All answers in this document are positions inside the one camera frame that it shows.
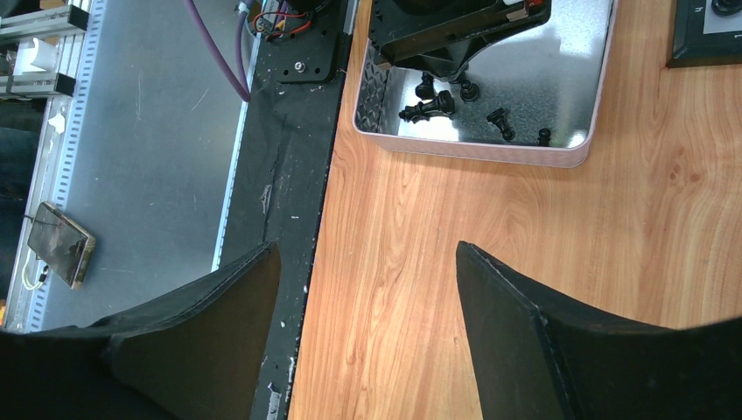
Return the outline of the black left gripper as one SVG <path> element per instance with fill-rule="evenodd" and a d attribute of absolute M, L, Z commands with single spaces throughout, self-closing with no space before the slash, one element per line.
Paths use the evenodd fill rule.
<path fill-rule="evenodd" d="M 549 0 L 375 1 L 371 58 L 452 81 L 489 46 L 547 23 L 551 9 Z"/>

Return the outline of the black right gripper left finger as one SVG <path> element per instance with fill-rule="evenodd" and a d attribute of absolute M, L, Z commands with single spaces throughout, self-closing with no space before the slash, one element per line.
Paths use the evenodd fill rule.
<path fill-rule="evenodd" d="M 268 242 L 92 325 L 2 332 L 2 418 L 248 418 L 280 272 Z"/>

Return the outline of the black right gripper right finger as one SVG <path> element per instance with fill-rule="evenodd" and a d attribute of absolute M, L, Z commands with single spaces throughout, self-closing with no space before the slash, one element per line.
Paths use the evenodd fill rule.
<path fill-rule="evenodd" d="M 740 418 L 739 318 L 686 329 L 623 318 L 465 241 L 456 271 L 484 418 Z"/>

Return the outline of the black chess piece in tray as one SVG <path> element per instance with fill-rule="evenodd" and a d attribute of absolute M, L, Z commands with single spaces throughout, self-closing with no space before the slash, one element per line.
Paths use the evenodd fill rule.
<path fill-rule="evenodd" d="M 486 116 L 486 120 L 498 129 L 505 142 L 510 143 L 515 138 L 515 132 L 509 124 L 507 116 L 508 112 L 504 108 L 497 108 Z"/>
<path fill-rule="evenodd" d="M 436 90 L 434 87 L 434 78 L 423 72 L 420 83 L 415 87 L 415 95 L 422 101 L 430 101 L 435 98 Z"/>
<path fill-rule="evenodd" d="M 443 90 L 430 101 L 420 101 L 415 106 L 406 106 L 398 113 L 398 116 L 406 123 L 419 123 L 429 121 L 436 116 L 451 116 L 455 112 L 455 101 L 451 93 Z"/>

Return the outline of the silver metal tray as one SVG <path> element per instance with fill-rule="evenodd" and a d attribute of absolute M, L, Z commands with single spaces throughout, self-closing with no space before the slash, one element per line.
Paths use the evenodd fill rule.
<path fill-rule="evenodd" d="M 582 164 L 596 129 L 618 5 L 558 1 L 549 21 L 492 45 L 466 69 L 477 101 L 457 100 L 456 112 L 418 123 L 398 113 L 417 104 L 421 73 L 363 60 L 353 126 L 388 151 L 572 168 Z M 507 143 L 487 115 L 507 111 Z M 551 130 L 549 147 L 538 131 Z"/>

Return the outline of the black pawn in tray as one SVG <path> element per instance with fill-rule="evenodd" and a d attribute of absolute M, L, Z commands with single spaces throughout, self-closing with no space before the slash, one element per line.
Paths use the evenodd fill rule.
<path fill-rule="evenodd" d="M 550 139 L 551 139 L 551 130 L 547 128 L 542 128 L 538 131 L 538 146 L 539 147 L 549 147 L 550 146 Z"/>

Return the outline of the smartphone on bench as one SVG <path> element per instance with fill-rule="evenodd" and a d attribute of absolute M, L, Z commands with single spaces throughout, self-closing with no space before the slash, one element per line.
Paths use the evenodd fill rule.
<path fill-rule="evenodd" d="M 64 215 L 53 203 L 39 204 L 31 223 L 27 245 L 70 288 L 81 287 L 96 238 Z"/>

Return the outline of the black and white chessboard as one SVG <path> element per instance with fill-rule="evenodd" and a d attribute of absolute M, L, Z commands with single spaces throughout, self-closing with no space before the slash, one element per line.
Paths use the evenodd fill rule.
<path fill-rule="evenodd" d="M 712 0 L 676 0 L 673 4 L 667 67 L 709 67 L 741 62 L 741 12 L 717 16 Z"/>

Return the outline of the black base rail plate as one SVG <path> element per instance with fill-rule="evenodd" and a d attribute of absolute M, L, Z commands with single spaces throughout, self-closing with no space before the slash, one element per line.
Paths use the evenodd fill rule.
<path fill-rule="evenodd" d="M 249 417 L 285 419 L 291 405 L 327 177 L 357 12 L 332 1 L 308 30 L 255 56 L 220 259 L 263 242 L 281 263 Z"/>

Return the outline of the aluminium frame rail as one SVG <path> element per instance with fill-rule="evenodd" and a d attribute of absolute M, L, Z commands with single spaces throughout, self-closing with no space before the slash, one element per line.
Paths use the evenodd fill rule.
<path fill-rule="evenodd" d="M 67 207 L 107 6 L 105 1 L 67 1 L 1 20 L 2 46 L 18 49 L 9 75 L 1 78 L 1 97 L 46 101 L 30 185 L 22 198 L 19 234 L 10 245 L 1 326 L 13 333 L 43 327 L 55 276 L 47 273 L 46 281 L 38 283 L 46 263 L 27 241 L 40 204 L 48 202 L 60 211 Z"/>

